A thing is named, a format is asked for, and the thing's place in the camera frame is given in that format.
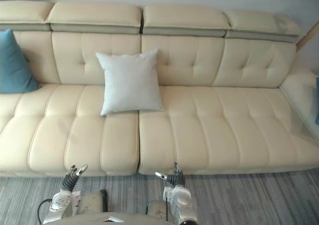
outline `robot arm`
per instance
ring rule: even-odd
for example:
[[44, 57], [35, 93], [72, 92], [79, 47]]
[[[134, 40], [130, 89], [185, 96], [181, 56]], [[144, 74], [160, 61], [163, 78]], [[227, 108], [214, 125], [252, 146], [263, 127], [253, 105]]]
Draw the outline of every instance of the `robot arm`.
[[72, 216], [72, 192], [77, 181], [87, 167], [87, 165], [84, 165], [77, 171], [77, 168], [73, 165], [66, 172], [61, 184], [60, 192], [53, 196], [49, 213], [45, 217], [43, 224]]
[[155, 173], [161, 179], [171, 183], [174, 188], [165, 187], [163, 199], [170, 203], [171, 214], [176, 225], [198, 225], [196, 213], [192, 207], [191, 194], [185, 188], [185, 177], [178, 163], [175, 163], [174, 175]]

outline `sofa armrest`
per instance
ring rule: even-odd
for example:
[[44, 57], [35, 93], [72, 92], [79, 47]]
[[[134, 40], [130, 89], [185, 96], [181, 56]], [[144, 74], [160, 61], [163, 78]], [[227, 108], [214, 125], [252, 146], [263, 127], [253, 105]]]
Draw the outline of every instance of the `sofa armrest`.
[[316, 76], [309, 69], [295, 66], [280, 86], [292, 108], [298, 113], [306, 127], [319, 141]]

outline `black cable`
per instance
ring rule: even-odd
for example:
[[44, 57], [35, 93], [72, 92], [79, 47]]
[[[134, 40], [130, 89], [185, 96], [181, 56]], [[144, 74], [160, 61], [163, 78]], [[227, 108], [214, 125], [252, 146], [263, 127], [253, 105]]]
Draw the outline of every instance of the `black cable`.
[[47, 202], [51, 202], [52, 199], [45, 199], [42, 202], [40, 202], [39, 206], [38, 206], [38, 211], [37, 211], [37, 216], [38, 216], [38, 221], [39, 223], [42, 225], [42, 222], [40, 220], [40, 216], [39, 216], [39, 211], [40, 211], [40, 207], [42, 206], [42, 204], [47, 203]]
[[167, 203], [167, 196], [166, 196], [166, 222], [168, 222], [168, 203]]
[[108, 193], [105, 189], [100, 190], [100, 195], [102, 196], [102, 212], [108, 212]]

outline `white pillow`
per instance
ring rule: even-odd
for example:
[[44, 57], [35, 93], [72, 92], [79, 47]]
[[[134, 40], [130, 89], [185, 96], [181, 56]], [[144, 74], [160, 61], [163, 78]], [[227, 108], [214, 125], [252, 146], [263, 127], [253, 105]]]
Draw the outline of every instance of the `white pillow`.
[[136, 55], [96, 53], [105, 74], [101, 115], [128, 110], [163, 109], [155, 69], [157, 51]]

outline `tufted leather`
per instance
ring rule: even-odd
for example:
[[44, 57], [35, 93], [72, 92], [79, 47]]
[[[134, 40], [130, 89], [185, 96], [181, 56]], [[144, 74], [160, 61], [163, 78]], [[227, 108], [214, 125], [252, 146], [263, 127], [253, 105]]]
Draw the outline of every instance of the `tufted leather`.
[[103, 93], [103, 86], [47, 84], [0, 94], [0, 171], [62, 176], [73, 164], [88, 164], [87, 176], [134, 174], [138, 114], [101, 117]]
[[213, 86], [276, 88], [286, 78], [296, 47], [267, 40], [225, 39]]
[[54, 59], [52, 32], [14, 31], [14, 37], [38, 82], [61, 82]]
[[285, 42], [142, 35], [142, 52], [156, 48], [160, 85], [276, 88], [295, 56]]
[[280, 89], [161, 87], [165, 111], [140, 111], [139, 172], [283, 172], [319, 165], [319, 146]]
[[96, 57], [139, 54], [140, 35], [53, 32], [53, 50], [62, 84], [104, 85], [104, 72]]

